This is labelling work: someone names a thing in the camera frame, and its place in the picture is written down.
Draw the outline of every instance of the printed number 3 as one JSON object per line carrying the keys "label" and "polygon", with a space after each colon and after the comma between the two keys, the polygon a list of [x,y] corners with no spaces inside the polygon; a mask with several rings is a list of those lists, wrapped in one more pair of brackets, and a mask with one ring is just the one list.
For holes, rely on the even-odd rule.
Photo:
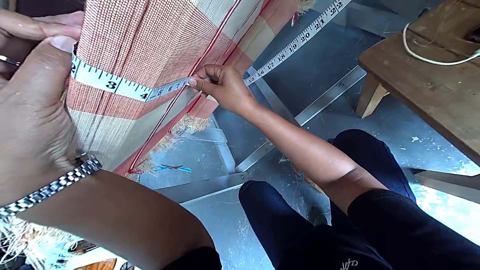
{"label": "printed number 3", "polygon": [[117,83],[109,81],[106,87],[110,89],[115,89],[117,87]]}

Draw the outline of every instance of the person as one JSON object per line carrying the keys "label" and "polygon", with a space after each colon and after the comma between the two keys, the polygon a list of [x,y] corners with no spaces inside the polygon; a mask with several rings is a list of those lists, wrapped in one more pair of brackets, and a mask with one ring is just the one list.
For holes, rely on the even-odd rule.
{"label": "person", "polygon": [[[76,166],[61,96],[82,19],[0,11],[0,54],[25,58],[18,69],[0,62],[0,206]],[[480,269],[480,248],[417,207],[383,142],[348,130],[329,144],[261,106],[232,67],[206,65],[190,84],[258,127],[331,200],[332,225],[313,226],[268,183],[241,187],[241,205],[276,269]],[[82,236],[143,270],[221,269],[195,216],[111,172],[17,216]]]}

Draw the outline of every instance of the hand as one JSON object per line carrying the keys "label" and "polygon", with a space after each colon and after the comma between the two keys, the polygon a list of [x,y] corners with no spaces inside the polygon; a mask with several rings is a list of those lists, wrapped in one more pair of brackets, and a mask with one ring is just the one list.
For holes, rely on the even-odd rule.
{"label": "hand", "polygon": [[223,108],[240,116],[258,104],[240,73],[231,66],[205,65],[193,75],[189,83],[213,96]]}
{"label": "hand", "polygon": [[0,62],[0,206],[74,167],[72,124],[60,98],[83,16],[32,19],[0,10],[0,54],[17,61],[28,55],[18,70]]}

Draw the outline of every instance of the fingernail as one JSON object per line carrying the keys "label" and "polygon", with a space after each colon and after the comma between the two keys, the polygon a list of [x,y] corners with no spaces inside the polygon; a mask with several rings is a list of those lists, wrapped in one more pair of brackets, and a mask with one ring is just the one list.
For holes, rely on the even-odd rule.
{"label": "fingernail", "polygon": [[55,36],[50,40],[52,46],[68,53],[73,52],[75,43],[77,43],[75,39],[67,36]]}
{"label": "fingernail", "polygon": [[197,80],[195,80],[194,78],[190,78],[188,83],[193,87],[197,86]]}

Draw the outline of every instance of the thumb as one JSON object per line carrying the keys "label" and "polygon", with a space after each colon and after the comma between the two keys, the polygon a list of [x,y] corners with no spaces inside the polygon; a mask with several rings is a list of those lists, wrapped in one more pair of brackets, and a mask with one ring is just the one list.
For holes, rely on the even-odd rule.
{"label": "thumb", "polygon": [[75,43],[66,36],[46,38],[27,56],[7,88],[34,104],[49,106],[58,102],[70,73]]}
{"label": "thumb", "polygon": [[218,85],[214,85],[212,83],[209,83],[208,81],[205,81],[204,79],[197,78],[197,77],[192,77],[188,81],[188,83],[195,89],[201,90],[211,96],[215,94],[215,91],[218,88]]}

